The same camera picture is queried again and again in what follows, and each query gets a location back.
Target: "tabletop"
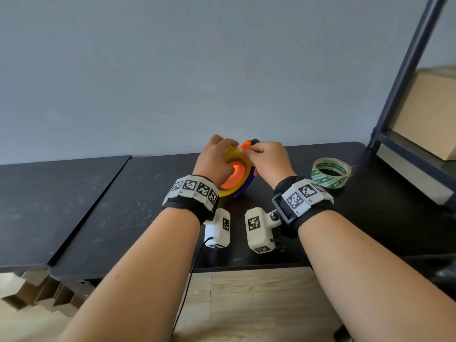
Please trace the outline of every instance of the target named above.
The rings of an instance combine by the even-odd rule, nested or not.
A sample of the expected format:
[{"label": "tabletop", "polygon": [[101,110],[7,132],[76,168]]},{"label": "tabletop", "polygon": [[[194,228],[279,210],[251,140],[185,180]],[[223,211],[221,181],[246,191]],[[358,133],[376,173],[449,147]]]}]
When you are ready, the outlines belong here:
[{"label": "tabletop", "polygon": [[0,271],[46,268],[129,158],[0,166]]},{"label": "tabletop", "polygon": [[[345,188],[331,190],[338,211],[401,257],[456,253],[456,221],[363,144],[356,142],[289,146],[295,172],[310,177],[313,162],[334,157],[353,166]],[[112,183],[51,274],[60,279],[104,277],[162,210],[163,197],[176,178],[191,173],[198,154],[133,158]],[[273,229],[283,246],[257,254],[248,248],[244,213],[253,207],[272,211],[273,190],[255,178],[245,194],[223,197],[231,214],[227,248],[205,247],[195,271],[302,266],[299,240]],[[203,242],[204,226],[197,248]]]}]

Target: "purple plastic object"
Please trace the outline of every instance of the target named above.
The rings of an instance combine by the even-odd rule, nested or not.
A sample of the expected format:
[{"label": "purple plastic object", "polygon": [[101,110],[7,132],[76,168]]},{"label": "purple plastic object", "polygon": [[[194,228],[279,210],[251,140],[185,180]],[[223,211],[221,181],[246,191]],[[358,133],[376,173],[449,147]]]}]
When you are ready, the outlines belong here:
[{"label": "purple plastic object", "polygon": [[252,167],[252,169],[250,169],[250,173],[248,173],[247,180],[242,184],[242,186],[236,192],[233,193],[233,195],[235,197],[243,194],[247,190],[247,188],[250,186],[250,184],[252,183],[252,181],[255,178],[254,172],[255,172],[255,167]]}]

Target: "white plastic sensor device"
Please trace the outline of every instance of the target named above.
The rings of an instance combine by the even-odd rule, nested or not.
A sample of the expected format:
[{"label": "white plastic sensor device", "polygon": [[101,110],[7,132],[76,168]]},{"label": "white plastic sensor device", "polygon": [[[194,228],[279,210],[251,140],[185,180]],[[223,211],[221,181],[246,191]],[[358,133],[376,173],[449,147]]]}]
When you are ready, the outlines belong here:
[{"label": "white plastic sensor device", "polygon": [[210,248],[222,248],[229,245],[231,217],[228,211],[217,209],[212,221],[205,221],[206,230],[204,232],[204,240],[213,237],[212,240],[206,242],[206,246]]},{"label": "white plastic sensor device", "polygon": [[277,210],[266,213],[261,207],[255,207],[245,213],[245,229],[248,246],[256,253],[267,253],[274,250],[276,244],[272,228],[282,224]]}]

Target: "forearm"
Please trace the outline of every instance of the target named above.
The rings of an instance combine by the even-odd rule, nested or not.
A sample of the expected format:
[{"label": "forearm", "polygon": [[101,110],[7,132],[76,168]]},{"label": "forearm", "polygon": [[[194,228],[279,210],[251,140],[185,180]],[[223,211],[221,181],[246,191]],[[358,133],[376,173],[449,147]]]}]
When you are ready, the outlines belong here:
[{"label": "forearm", "polygon": [[338,213],[317,214],[298,233],[355,341],[456,340],[456,303]]},{"label": "forearm", "polygon": [[167,208],[95,289],[60,341],[165,341],[188,278],[200,224]]}]

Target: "wristband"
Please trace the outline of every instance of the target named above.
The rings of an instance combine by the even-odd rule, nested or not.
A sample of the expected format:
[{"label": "wristband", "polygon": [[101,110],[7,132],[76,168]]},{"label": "wristband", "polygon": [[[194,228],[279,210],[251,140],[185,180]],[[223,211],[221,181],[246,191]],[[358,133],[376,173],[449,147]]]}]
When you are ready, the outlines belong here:
[{"label": "wristband", "polygon": [[219,203],[219,190],[204,176],[187,175],[175,181],[163,201],[163,207],[187,209],[203,224],[213,220]]},{"label": "wristband", "polygon": [[290,176],[283,179],[274,190],[272,203],[283,224],[299,227],[312,216],[325,210],[336,210],[333,197],[313,180]]}]

